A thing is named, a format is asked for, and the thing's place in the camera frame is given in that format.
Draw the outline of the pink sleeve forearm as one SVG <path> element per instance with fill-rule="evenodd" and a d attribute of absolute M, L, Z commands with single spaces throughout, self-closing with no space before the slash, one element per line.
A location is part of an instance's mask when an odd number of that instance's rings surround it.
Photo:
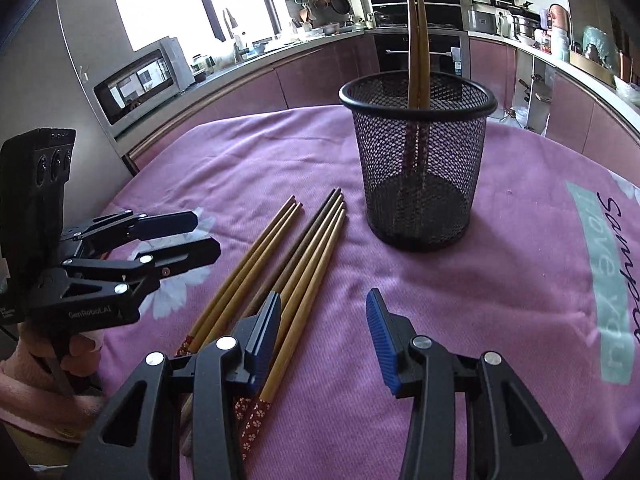
<path fill-rule="evenodd" d="M 103 396 L 64 396 L 21 342 L 1 362 L 1 420 L 18 429 L 79 443 L 104 404 Z"/>

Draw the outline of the left hand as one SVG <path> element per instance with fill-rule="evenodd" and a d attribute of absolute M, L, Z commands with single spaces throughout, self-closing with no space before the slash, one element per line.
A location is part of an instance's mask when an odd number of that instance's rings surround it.
<path fill-rule="evenodd" d="M 55 352 L 50 341 L 35 330 L 29 322 L 17 325 L 18 334 L 27 351 L 33 356 L 53 359 Z M 101 361 L 104 331 L 92 330 L 70 337 L 70 345 L 62 358 L 58 358 L 64 372 L 77 377 L 88 377 L 98 371 Z"/>

